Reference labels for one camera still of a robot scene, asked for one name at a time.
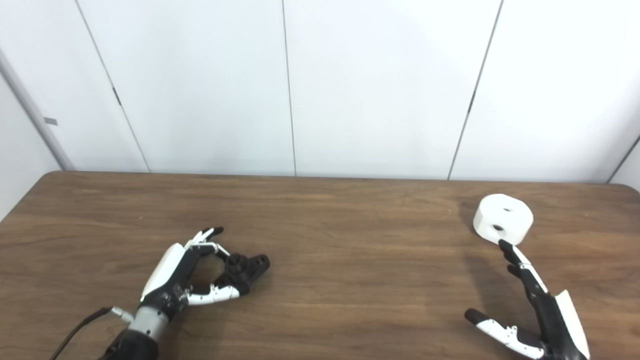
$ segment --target white cylindrical object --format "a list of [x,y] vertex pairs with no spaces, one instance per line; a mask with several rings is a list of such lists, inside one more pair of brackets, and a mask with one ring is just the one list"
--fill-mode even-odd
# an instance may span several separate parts
[[494,193],[485,196],[474,217],[474,229],[480,237],[492,243],[500,239],[518,245],[533,224],[533,213],[524,202]]

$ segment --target black cable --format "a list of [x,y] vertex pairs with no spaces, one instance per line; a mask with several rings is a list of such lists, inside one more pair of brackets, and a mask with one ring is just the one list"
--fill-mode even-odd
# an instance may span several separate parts
[[49,360],[56,360],[56,358],[58,357],[58,355],[60,355],[60,353],[62,352],[62,350],[64,350],[64,348],[67,346],[67,344],[69,343],[69,341],[71,340],[71,338],[74,337],[74,335],[78,332],[78,330],[82,329],[83,326],[85,326],[86,324],[94,321],[95,319],[99,318],[100,316],[104,315],[104,314],[108,314],[111,311],[112,307],[103,307],[102,309],[94,312],[93,314],[89,315],[86,317],[86,319],[84,319],[82,322],[80,322],[75,329],[71,330],[71,332],[69,333],[69,335],[67,335],[67,337],[62,341],[62,343],[60,344],[60,346],[58,346],[58,348],[56,349],[56,351],[53,353],[53,355],[49,358]]

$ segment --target white wall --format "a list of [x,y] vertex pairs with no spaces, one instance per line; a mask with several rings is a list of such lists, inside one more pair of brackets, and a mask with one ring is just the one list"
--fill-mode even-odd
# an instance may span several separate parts
[[298,175],[446,179],[499,4],[284,1]]
[[75,2],[0,0],[0,49],[75,169],[147,171]]
[[499,2],[79,0],[107,73],[75,2],[0,0],[0,60],[79,170],[608,180],[640,3],[504,0],[465,123]]
[[451,179],[606,182],[640,134],[639,19],[505,0]]
[[294,175],[281,0],[80,4],[151,171]]
[[[637,121],[640,121],[640,113],[638,113]],[[640,146],[634,147],[611,182],[629,185],[640,192]]]
[[58,163],[0,75],[0,220]]

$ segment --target cable connector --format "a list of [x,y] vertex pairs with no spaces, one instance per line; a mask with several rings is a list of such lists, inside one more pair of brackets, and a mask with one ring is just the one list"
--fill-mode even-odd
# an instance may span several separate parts
[[115,316],[119,317],[122,321],[124,321],[125,323],[132,323],[133,320],[136,318],[135,316],[133,316],[133,314],[131,314],[130,312],[114,306],[111,308],[111,313],[114,314]]

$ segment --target wood grain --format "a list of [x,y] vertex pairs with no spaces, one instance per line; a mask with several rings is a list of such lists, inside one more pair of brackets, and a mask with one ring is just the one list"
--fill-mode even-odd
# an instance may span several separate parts
[[[551,292],[571,292],[592,358],[640,357],[630,188],[87,172],[46,175],[0,223],[0,357],[46,359],[98,307],[134,311],[169,245],[222,225],[221,244],[272,267],[248,296],[177,317],[163,359],[516,359],[463,318],[476,307],[538,328],[498,248],[470,227],[498,192],[533,210],[521,249]],[[101,318],[60,359],[94,359],[123,328]]]

